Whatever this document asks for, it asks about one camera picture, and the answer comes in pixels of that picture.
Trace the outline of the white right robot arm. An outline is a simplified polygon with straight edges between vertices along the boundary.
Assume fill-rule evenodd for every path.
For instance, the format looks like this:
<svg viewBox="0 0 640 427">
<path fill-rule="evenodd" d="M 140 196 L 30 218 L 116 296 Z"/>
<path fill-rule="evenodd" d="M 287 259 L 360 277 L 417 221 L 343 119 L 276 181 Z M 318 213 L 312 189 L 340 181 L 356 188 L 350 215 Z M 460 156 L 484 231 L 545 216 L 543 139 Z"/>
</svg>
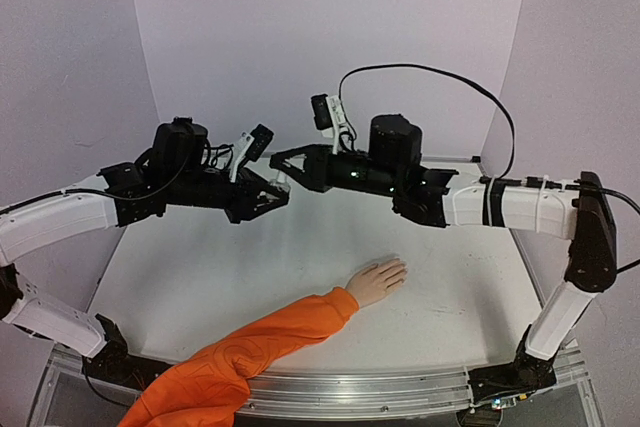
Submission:
<svg viewBox="0 0 640 427">
<path fill-rule="evenodd" d="M 508 363 L 468 374 L 475 404 L 498 403 L 551 387 L 553 364 L 570 331 L 595 297 L 617 277 L 616 225 L 599 177 L 551 181 L 473 177 L 427 168 L 422 131 L 400 114 L 375 117 L 365 152 L 310 144 L 271 156 L 270 165 L 304 188 L 385 196 L 392 210 L 426 227 L 483 226 L 531 232 L 567 242 L 567 266 Z"/>
</svg>

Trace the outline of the orange sleeved forearm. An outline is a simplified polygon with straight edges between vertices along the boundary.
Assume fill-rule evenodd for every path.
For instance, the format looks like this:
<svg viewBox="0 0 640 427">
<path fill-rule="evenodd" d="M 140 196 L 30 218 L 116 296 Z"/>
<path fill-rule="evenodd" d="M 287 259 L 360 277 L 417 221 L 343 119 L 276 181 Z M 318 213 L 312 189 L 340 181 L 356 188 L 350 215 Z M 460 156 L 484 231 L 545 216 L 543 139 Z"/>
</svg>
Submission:
<svg viewBox="0 0 640 427">
<path fill-rule="evenodd" d="M 339 332 L 359 310 L 336 287 L 256 320 L 161 374 L 121 426 L 231 426 L 250 397 L 249 380 L 276 360 Z"/>
</svg>

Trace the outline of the clear nail polish bottle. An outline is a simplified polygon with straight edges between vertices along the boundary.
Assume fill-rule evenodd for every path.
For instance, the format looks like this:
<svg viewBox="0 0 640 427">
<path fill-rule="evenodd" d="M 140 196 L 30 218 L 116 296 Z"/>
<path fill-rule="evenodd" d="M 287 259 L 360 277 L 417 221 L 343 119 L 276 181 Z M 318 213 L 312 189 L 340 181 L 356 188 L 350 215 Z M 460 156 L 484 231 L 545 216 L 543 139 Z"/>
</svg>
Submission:
<svg viewBox="0 0 640 427">
<path fill-rule="evenodd" d="M 260 206 L 273 206 L 277 208 L 278 206 L 285 206 L 288 204 L 290 199 L 290 186 L 288 185 L 288 189 L 282 190 L 278 189 L 271 184 L 267 184 L 262 188 L 260 193 L 257 196 L 257 201 Z"/>
</svg>

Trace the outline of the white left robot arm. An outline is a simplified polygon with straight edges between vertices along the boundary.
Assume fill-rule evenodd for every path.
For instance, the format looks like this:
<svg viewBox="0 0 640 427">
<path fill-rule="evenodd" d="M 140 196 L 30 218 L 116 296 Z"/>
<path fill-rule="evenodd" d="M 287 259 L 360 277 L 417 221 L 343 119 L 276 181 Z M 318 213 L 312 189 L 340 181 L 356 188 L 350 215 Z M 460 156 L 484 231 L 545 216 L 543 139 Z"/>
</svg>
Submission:
<svg viewBox="0 0 640 427">
<path fill-rule="evenodd" d="M 233 144 L 214 147 L 207 129 L 188 117 L 161 124 L 153 144 L 133 162 L 1 210 L 1 320 L 37 338 L 67 347 L 82 358 L 82 374 L 142 390 L 168 363 L 130 353 L 117 324 L 88 314 L 38 288 L 16 267 L 70 248 L 66 260 L 90 266 L 96 256 L 80 247 L 98 232 L 123 230 L 168 207 L 222 211 L 233 224 L 252 221 L 289 201 L 288 189 L 247 168 L 273 139 L 258 125 Z"/>
</svg>

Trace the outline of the mannequin hand with long nails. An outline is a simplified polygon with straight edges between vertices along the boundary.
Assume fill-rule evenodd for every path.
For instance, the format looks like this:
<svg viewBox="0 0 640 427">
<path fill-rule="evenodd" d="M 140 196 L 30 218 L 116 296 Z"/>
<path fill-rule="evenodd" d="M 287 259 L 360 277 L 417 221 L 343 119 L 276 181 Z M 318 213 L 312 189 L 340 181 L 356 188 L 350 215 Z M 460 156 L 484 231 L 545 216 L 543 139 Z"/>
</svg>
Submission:
<svg viewBox="0 0 640 427">
<path fill-rule="evenodd" d="M 406 263 L 394 258 L 361 269 L 347 282 L 345 290 L 360 308 L 365 308 L 384 300 L 401 288 L 407 276 Z"/>
</svg>

